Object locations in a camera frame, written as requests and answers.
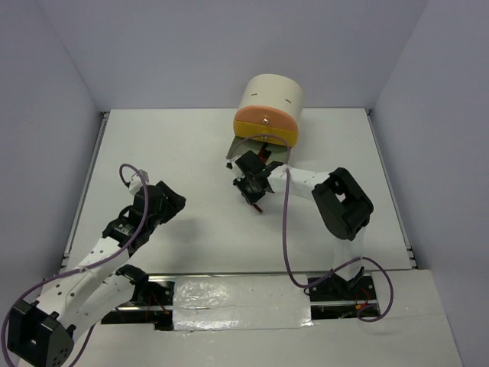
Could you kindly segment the red lip gloss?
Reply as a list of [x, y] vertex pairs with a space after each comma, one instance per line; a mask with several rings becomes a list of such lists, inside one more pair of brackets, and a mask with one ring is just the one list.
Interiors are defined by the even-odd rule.
[[261, 208], [260, 208], [260, 207], [259, 207], [259, 206], [258, 206], [256, 203], [252, 204], [252, 206], [253, 206], [253, 207], [254, 207], [254, 208], [255, 208], [255, 209], [256, 209], [256, 210], [257, 210], [257, 211], [258, 211], [260, 214], [262, 214], [262, 213], [264, 212], [264, 211], [263, 211], [263, 210], [262, 210], [262, 209], [261, 209]]
[[263, 161], [263, 162], [266, 162], [268, 160], [268, 158], [270, 157], [271, 155], [271, 151], [269, 151], [267, 149], [267, 146], [268, 146], [268, 143], [264, 143], [262, 146], [261, 146], [261, 149], [259, 150], [258, 152], [258, 157]]

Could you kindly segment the yellow drawer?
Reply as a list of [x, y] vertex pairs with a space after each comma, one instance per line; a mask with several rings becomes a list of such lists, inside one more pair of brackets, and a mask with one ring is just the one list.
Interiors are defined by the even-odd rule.
[[294, 147], [299, 138], [299, 131], [291, 131], [282, 128], [270, 127], [269, 125], [256, 125], [248, 122], [234, 120], [234, 133], [239, 138], [250, 138], [252, 140], [268, 142], [269, 144], [286, 147]]

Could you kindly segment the orange top drawer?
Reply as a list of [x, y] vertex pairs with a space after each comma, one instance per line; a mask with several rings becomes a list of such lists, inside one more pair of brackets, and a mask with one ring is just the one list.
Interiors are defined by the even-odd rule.
[[290, 114], [269, 106], [245, 106], [239, 109], [234, 120], [247, 122], [255, 125], [264, 124], [268, 120], [268, 125], [275, 128], [286, 130], [297, 129], [296, 119]]

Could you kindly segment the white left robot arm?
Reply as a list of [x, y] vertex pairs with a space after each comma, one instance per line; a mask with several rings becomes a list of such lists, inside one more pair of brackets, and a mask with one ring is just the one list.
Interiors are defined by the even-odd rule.
[[154, 230], [170, 221], [186, 199], [164, 182], [141, 187], [134, 201], [112, 220], [75, 274], [54, 281], [32, 302], [19, 300], [8, 315], [7, 353], [33, 366], [61, 366], [77, 340], [124, 303], [155, 304], [173, 293], [149, 280], [129, 258]]

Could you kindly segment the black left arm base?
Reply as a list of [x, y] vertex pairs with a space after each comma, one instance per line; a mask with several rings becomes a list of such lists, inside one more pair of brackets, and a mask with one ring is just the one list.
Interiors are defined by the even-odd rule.
[[173, 330], [174, 281], [151, 281], [146, 272], [133, 265], [123, 265], [115, 275], [129, 280], [131, 297], [104, 316], [101, 324], [149, 324], [155, 330]]

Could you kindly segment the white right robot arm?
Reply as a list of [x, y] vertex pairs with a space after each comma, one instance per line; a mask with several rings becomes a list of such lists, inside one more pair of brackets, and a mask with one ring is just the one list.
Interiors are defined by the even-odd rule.
[[[287, 274], [294, 285], [306, 290], [326, 281], [341, 299], [349, 299], [358, 291], [364, 274], [363, 235], [374, 205], [347, 169], [339, 167], [328, 173], [293, 168], [282, 161], [266, 163], [252, 150], [228, 159], [226, 167], [235, 172], [233, 185], [251, 206], [256, 206], [268, 193], [284, 195], [282, 251]], [[332, 270], [309, 284], [299, 283], [290, 266], [287, 216], [291, 196], [315, 203], [326, 229], [335, 237]]]

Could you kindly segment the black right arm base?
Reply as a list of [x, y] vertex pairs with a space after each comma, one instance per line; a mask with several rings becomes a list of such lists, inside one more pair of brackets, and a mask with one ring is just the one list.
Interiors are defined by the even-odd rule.
[[364, 266], [361, 266], [359, 272], [349, 281], [334, 274], [321, 283], [306, 288], [303, 293], [312, 304], [335, 307], [363, 307], [377, 301], [372, 277], [365, 274]]

